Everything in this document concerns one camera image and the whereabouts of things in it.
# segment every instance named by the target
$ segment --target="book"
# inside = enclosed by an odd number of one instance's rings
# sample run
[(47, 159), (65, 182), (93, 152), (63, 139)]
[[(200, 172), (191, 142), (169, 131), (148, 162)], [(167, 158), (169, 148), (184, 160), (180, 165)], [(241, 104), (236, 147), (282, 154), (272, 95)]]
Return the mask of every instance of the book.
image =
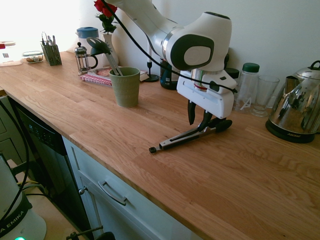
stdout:
[[(88, 82), (88, 83), (100, 84), (100, 85), (111, 87), (112, 86), (112, 83), (110, 80), (110, 71), (111, 70), (112, 70), (111, 67), (94, 69), (84, 75), (81, 75), (80, 79), (84, 80), (85, 82)], [(140, 82), (142, 82), (148, 78), (149, 78), (149, 76), (147, 74), (147, 71), (141, 70), (140, 71)]]

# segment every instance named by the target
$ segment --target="dark bottle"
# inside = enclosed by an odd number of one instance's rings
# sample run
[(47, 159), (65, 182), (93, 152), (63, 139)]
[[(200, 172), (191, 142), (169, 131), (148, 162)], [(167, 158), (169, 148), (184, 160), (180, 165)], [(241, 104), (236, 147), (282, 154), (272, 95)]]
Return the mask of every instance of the dark bottle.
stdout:
[[(163, 58), (161, 58), (161, 65), (172, 70), (172, 66)], [(160, 68), (160, 84), (165, 89), (177, 90), (179, 76), (163, 67)]]

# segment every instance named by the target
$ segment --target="white cabinet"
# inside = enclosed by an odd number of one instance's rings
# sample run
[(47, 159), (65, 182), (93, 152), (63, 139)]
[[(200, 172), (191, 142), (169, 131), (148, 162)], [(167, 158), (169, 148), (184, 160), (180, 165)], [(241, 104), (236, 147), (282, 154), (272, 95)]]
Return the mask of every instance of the white cabinet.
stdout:
[[(91, 228), (116, 240), (201, 240), (196, 234), (63, 138)], [(93, 233), (95, 237), (102, 231)]]

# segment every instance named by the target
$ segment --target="utensil holder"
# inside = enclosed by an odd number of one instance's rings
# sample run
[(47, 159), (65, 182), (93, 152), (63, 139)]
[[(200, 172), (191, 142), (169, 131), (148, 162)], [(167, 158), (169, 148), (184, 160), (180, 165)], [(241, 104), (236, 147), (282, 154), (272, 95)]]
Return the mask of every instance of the utensil holder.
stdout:
[(41, 43), (42, 51), (45, 59), (50, 66), (62, 65), (59, 48), (57, 45), (43, 45)]

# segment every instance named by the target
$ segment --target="white vase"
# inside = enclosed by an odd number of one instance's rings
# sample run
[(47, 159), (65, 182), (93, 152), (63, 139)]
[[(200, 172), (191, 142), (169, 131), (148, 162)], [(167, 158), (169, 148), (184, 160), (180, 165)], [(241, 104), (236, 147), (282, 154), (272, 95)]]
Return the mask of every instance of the white vase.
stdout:
[[(108, 33), (108, 32), (105, 32), (105, 33), (102, 33), (103, 35), (103, 38), (104, 38), (104, 42), (108, 45), (109, 49), (110, 49), (110, 52), (111, 52), (111, 55), (112, 57), (114, 58), (114, 61), (115, 63), (118, 65), (119, 64), (119, 58), (118, 58), (118, 55), (115, 51), (115, 48), (112, 44), (112, 33)], [(106, 67), (106, 66), (110, 66), (110, 63), (107, 59), (107, 57), (104, 55), (103, 56), (103, 66)]]

